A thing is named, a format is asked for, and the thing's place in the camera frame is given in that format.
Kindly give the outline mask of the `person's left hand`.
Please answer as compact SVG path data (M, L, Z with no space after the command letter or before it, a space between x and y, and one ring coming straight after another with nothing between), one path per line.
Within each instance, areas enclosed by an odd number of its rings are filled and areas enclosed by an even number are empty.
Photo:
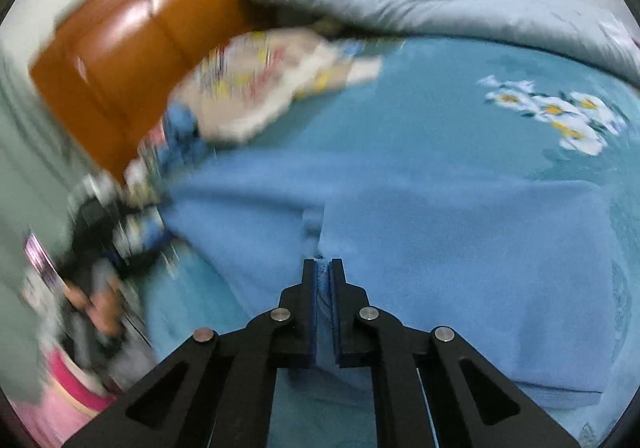
M107 286L88 297L84 291L70 281L66 281L65 298L75 309L84 312L93 326L102 335L115 338L122 332L122 315L124 315L124 298L120 291L120 280L117 277L108 279Z

